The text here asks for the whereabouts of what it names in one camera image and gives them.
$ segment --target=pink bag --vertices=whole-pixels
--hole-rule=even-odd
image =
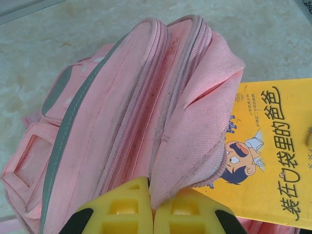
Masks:
[[[300,234],[299,228],[238,218],[248,234]]]
[[[23,119],[29,128],[1,174],[21,224],[58,233],[83,203],[138,176],[151,180],[153,209],[213,182],[243,67],[189,15],[167,26],[145,19],[65,68],[40,117]]]

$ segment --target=white tile floor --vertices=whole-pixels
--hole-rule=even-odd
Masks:
[[[63,0],[0,0],[0,25]]]
[[[141,19],[203,16],[246,62],[243,81],[312,77],[312,26],[293,0],[66,0],[0,25],[0,170],[67,64],[114,42]],[[11,215],[0,185],[0,215]]]

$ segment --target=cartoon character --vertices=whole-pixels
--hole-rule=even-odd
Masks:
[[[225,145],[227,154],[226,169],[221,178],[231,184],[239,184],[256,172],[257,166],[264,171],[265,164],[261,157],[261,132],[243,142],[230,141]]]
[[[230,117],[229,127],[226,130],[227,133],[235,133],[235,131],[232,129],[237,129],[237,126],[231,121],[232,119],[235,119],[235,116]]]

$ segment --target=book cover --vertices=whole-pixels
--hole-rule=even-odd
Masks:
[[[311,91],[311,78],[242,83],[226,134],[226,170],[196,190],[238,217],[312,229]]]

